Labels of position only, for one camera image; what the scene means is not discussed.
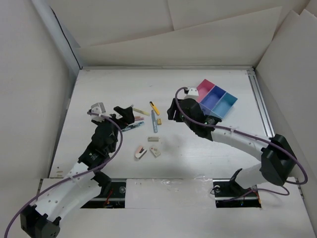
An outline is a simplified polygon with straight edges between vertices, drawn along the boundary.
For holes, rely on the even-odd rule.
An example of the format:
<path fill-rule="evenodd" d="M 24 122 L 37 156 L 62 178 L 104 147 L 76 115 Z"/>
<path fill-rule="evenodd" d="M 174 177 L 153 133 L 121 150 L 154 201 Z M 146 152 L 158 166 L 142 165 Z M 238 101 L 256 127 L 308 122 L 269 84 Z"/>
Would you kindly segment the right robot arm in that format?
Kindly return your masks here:
<path fill-rule="evenodd" d="M 229 145 L 259 161 L 214 185 L 215 191 L 231 200 L 256 191 L 255 187 L 265 182 L 284 188 L 296 165 L 297 159 L 284 136 L 261 138 L 220 126 L 221 120 L 205 115 L 194 99 L 173 99 L 167 115 L 169 120 L 185 123 L 198 137 Z"/>

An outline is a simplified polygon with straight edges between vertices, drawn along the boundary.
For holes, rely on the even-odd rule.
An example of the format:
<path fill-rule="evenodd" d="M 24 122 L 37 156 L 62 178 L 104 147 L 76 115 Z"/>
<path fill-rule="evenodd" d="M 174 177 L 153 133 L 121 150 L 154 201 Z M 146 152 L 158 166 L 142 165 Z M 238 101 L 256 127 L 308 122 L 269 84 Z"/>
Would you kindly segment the grey eraser block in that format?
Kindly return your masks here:
<path fill-rule="evenodd" d="M 148 137 L 148 141 L 149 142 L 158 142 L 159 137 L 158 136 L 150 136 L 150 137 Z"/>

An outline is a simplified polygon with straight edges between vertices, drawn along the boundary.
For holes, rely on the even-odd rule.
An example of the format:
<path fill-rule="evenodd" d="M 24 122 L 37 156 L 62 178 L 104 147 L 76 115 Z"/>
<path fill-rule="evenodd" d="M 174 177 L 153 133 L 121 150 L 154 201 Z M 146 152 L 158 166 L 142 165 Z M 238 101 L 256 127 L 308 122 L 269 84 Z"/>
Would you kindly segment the yellow highlighter pen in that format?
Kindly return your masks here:
<path fill-rule="evenodd" d="M 151 115 L 150 113 L 143 111 L 143 110 L 140 110 L 140 109 L 137 109 L 135 107 L 133 107 L 132 109 L 133 109 L 133 111 L 140 113 L 140 114 L 143 114 L 143 115 L 148 116 L 148 117 Z"/>

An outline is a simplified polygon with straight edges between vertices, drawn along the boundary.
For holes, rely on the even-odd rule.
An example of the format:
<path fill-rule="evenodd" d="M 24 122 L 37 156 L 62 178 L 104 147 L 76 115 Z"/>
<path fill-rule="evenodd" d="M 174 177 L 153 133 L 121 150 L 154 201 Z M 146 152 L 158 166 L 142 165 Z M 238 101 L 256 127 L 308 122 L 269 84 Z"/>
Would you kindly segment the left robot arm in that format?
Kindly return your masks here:
<path fill-rule="evenodd" d="M 74 210 L 96 196 L 110 192 L 111 178 L 101 170 L 116 156 L 122 146 L 122 130 L 134 123 L 131 107 L 117 106 L 115 114 L 106 116 L 97 107 L 88 110 L 96 124 L 91 142 L 64 179 L 43 191 L 35 203 L 20 213 L 22 230 L 31 238 L 55 238 L 61 222 Z"/>

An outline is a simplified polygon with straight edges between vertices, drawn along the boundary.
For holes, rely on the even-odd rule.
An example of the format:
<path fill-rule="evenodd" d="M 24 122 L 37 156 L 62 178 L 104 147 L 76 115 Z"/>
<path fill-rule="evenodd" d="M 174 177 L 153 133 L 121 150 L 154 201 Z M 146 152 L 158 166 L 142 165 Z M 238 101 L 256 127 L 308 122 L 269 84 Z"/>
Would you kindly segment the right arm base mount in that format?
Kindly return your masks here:
<path fill-rule="evenodd" d="M 235 180 L 242 169 L 231 178 L 215 178 L 210 195 L 214 196 L 216 208 L 261 208 L 261 201 L 255 189 L 241 187 Z"/>

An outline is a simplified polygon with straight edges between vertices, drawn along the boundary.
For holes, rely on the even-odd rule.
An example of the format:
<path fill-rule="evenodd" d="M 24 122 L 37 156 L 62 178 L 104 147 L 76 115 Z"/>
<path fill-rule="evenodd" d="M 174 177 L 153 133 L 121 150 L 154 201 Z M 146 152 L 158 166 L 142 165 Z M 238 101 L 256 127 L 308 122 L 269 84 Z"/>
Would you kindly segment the yellow black utility knife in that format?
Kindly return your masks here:
<path fill-rule="evenodd" d="M 158 108 L 156 107 L 156 105 L 152 101 L 150 101 L 150 105 L 151 105 L 152 109 L 154 110 L 154 112 L 159 116 L 160 112 L 159 112 Z"/>

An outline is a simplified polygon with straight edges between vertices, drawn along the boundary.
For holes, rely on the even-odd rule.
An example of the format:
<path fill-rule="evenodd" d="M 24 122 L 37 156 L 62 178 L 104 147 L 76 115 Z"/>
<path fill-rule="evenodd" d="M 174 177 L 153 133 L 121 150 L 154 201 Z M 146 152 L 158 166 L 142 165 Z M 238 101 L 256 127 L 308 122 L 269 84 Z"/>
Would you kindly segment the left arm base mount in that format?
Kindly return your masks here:
<path fill-rule="evenodd" d="M 125 208 L 125 178 L 112 178 L 111 184 L 103 187 L 100 194 L 85 203 L 82 209 L 119 209 Z"/>

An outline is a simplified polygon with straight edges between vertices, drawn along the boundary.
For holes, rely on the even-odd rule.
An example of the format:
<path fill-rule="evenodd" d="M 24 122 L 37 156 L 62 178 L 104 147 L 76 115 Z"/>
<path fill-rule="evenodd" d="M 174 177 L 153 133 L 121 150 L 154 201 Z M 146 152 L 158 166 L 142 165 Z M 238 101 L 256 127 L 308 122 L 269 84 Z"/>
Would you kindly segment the white printed eraser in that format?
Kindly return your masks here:
<path fill-rule="evenodd" d="M 155 147 L 155 146 L 151 146 L 151 147 L 149 148 L 149 150 L 150 150 L 150 152 L 153 154 L 153 156 L 154 156 L 155 158 L 157 158 L 157 157 L 159 157 L 159 156 L 161 155 L 161 152 L 160 152 L 159 149 L 158 149 L 157 147 Z"/>

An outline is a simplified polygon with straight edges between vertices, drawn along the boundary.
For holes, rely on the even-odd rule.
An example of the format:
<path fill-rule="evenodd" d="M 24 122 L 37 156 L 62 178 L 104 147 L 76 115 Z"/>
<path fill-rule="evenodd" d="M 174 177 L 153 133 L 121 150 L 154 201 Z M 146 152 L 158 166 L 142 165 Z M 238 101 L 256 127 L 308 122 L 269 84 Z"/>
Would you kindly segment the blue grey pen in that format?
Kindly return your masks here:
<path fill-rule="evenodd" d="M 154 133 L 158 132 L 158 125 L 157 125 L 157 120 L 156 120 L 156 114 L 154 110 L 151 110 L 151 117 L 152 117 L 152 123 L 153 123 L 153 131 Z"/>

